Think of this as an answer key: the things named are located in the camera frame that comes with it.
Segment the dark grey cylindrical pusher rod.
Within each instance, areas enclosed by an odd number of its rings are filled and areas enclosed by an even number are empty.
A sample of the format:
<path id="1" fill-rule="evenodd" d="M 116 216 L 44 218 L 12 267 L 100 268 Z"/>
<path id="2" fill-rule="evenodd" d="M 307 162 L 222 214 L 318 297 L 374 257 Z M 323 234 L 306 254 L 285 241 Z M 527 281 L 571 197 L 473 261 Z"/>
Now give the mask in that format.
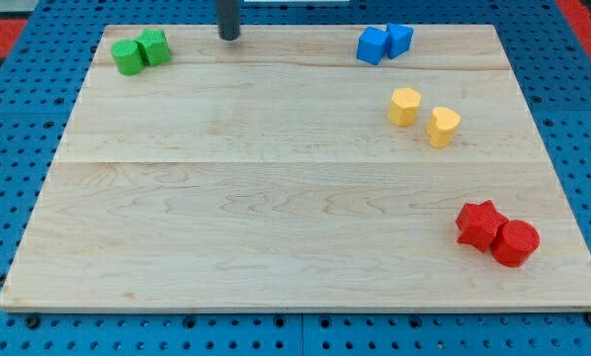
<path id="1" fill-rule="evenodd" d="M 238 0 L 215 0 L 215 15 L 219 37 L 235 41 L 240 37 L 240 5 Z"/>

